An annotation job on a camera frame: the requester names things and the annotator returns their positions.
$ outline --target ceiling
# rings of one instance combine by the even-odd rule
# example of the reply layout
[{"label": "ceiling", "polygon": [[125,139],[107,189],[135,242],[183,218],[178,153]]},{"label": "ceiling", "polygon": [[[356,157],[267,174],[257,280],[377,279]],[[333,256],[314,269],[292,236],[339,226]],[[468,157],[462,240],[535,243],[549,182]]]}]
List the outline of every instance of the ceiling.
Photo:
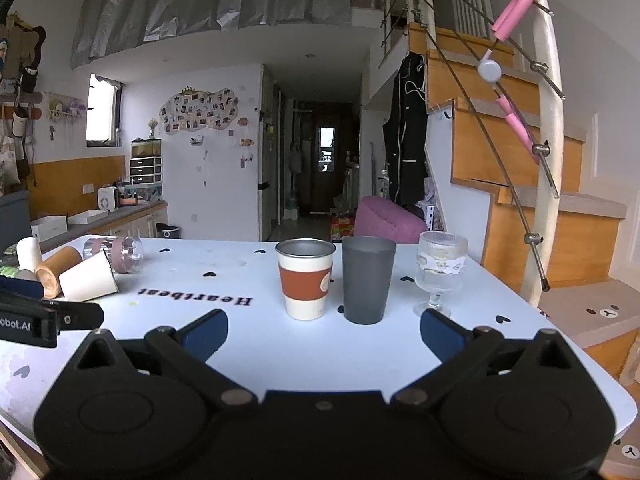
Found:
[{"label": "ceiling", "polygon": [[376,10],[354,11],[352,26],[297,23],[200,32],[111,54],[76,70],[132,83],[172,73],[263,63],[287,98],[354,103],[382,18]]}]

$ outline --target photo collage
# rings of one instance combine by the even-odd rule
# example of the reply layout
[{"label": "photo collage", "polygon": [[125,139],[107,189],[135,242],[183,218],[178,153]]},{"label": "photo collage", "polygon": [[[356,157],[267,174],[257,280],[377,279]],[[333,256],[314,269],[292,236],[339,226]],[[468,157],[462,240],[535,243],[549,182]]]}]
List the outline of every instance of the photo collage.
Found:
[{"label": "photo collage", "polygon": [[185,90],[160,108],[160,128],[167,134],[202,128],[224,130],[238,115],[238,98],[229,88],[218,92]]}]

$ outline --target kitchen counter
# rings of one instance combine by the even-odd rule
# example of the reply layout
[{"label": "kitchen counter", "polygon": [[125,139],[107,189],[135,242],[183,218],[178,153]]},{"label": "kitchen counter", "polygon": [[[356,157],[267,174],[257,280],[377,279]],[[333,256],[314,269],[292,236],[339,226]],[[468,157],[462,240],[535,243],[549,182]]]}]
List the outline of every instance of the kitchen counter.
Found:
[{"label": "kitchen counter", "polygon": [[[145,216],[152,211],[159,210],[166,207],[164,200],[158,202],[152,202],[145,205],[132,205],[124,206],[116,211],[110,212],[105,218],[101,218],[90,224],[68,224],[68,231],[64,234],[45,240],[40,244],[40,250],[42,254],[47,253],[50,250],[60,247],[61,245],[69,243],[71,240],[75,240],[78,237],[87,234],[96,234],[103,230],[103,227],[110,226],[111,224],[119,224],[127,221],[131,221],[140,216]],[[17,266],[18,258],[16,256],[5,256],[0,258],[0,266]]]}]

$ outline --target gray plastic cup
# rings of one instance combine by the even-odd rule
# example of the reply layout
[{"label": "gray plastic cup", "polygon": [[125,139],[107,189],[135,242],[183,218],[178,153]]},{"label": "gray plastic cup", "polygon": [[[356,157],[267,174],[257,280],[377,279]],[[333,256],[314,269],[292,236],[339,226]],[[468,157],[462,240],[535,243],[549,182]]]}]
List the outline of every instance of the gray plastic cup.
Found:
[{"label": "gray plastic cup", "polygon": [[375,236],[342,239],[344,317],[370,325],[385,315],[396,243]]}]

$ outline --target window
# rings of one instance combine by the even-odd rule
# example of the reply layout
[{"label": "window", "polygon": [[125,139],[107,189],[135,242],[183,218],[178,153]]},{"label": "window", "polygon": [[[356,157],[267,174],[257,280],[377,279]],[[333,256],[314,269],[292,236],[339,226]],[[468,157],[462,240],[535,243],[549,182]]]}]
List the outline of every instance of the window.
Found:
[{"label": "window", "polygon": [[120,127],[122,83],[91,74],[86,112],[86,145],[115,146]]},{"label": "window", "polygon": [[335,128],[320,128],[320,150],[318,171],[331,173],[334,170]]}]

